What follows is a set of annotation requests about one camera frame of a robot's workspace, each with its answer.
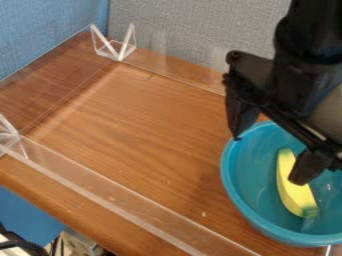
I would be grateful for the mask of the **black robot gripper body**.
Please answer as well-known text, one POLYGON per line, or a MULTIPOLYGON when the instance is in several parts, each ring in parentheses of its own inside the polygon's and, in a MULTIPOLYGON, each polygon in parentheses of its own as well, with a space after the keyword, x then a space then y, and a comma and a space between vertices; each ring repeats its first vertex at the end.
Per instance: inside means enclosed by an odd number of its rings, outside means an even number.
POLYGON ((342 63, 315 63, 283 52, 265 59, 243 51, 227 53, 224 87, 255 87, 259 109, 303 144, 328 151, 342 169, 342 63))

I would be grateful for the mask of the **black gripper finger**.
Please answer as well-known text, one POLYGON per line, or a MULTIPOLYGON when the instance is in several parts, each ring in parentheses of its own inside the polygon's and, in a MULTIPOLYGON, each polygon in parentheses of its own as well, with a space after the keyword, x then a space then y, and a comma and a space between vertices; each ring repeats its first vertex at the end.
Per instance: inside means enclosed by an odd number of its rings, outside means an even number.
POLYGON ((328 151, 303 150, 297 155, 293 167, 288 175, 288 181, 295 185, 305 185, 325 170, 333 170, 335 156, 328 151))
POLYGON ((253 125, 260 114, 257 106, 260 96, 255 87, 225 86, 227 125, 235 141, 241 133, 253 125))

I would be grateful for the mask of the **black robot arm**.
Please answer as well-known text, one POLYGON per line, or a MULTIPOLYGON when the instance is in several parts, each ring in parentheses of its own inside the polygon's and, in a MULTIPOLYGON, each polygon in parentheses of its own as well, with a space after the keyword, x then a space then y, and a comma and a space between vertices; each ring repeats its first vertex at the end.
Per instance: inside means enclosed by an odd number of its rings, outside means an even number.
POLYGON ((342 0, 291 0, 273 34, 275 55, 227 53, 223 75, 235 139, 265 115, 305 149, 287 179, 304 185, 342 170, 342 0))

